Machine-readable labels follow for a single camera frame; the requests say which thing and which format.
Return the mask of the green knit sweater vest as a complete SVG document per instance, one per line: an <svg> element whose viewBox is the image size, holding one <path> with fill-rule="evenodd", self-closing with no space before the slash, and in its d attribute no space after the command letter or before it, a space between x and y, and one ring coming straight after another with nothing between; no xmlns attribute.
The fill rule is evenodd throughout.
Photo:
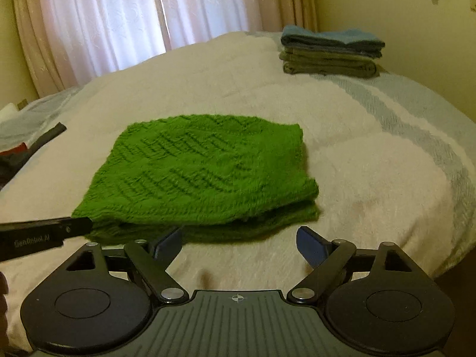
<svg viewBox="0 0 476 357"><path fill-rule="evenodd" d="M104 244L173 228L186 242L254 241L316 220L318 194L297 124L180 115L129 125L73 216Z"/></svg>

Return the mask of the black garment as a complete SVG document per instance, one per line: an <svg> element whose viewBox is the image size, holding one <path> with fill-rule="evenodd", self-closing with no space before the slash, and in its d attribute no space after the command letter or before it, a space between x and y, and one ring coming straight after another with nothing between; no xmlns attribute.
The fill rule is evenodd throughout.
<svg viewBox="0 0 476 357"><path fill-rule="evenodd" d="M43 145L54 140L60 134L65 132L67 127L58 123L56 126L43 133L29 147L26 143L21 143L15 148L1 152L1 188L3 188L20 169L29 161L29 159L39 151Z"/></svg>

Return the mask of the red garment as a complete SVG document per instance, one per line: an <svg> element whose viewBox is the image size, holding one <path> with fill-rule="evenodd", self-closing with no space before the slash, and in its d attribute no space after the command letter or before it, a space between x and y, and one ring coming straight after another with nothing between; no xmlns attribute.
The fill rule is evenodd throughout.
<svg viewBox="0 0 476 357"><path fill-rule="evenodd" d="M21 144L19 144L18 146L14 147L14 148L11 148L11 149L8 149L8 150L5 150L5 151L1 151L0 156L9 156L9 155L12 155L12 154L18 154L18 153L24 152L26 150L27 150L26 143L21 143Z"/></svg>

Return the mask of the folded olive grey garments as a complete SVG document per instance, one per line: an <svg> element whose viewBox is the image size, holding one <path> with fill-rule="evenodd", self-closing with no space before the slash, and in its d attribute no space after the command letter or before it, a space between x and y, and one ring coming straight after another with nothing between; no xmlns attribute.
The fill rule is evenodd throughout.
<svg viewBox="0 0 476 357"><path fill-rule="evenodd" d="M288 74L345 75L364 79L378 75L372 58L351 53L285 48L279 53L279 59L283 61L283 71Z"/></svg>

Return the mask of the pink curtain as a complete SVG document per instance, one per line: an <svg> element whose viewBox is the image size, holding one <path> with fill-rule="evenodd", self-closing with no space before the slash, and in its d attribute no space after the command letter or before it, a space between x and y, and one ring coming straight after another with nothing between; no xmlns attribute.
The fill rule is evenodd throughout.
<svg viewBox="0 0 476 357"><path fill-rule="evenodd" d="M229 32L316 30L316 0L13 0L40 97Z"/></svg>

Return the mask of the folded blue garment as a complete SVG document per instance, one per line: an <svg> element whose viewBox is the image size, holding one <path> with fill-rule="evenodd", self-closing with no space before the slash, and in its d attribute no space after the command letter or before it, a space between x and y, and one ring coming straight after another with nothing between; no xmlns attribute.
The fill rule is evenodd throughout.
<svg viewBox="0 0 476 357"><path fill-rule="evenodd" d="M285 47L342 48L354 52L380 57L385 42L376 35L360 29L340 32L313 32L303 27L287 25L281 33L281 44Z"/></svg>

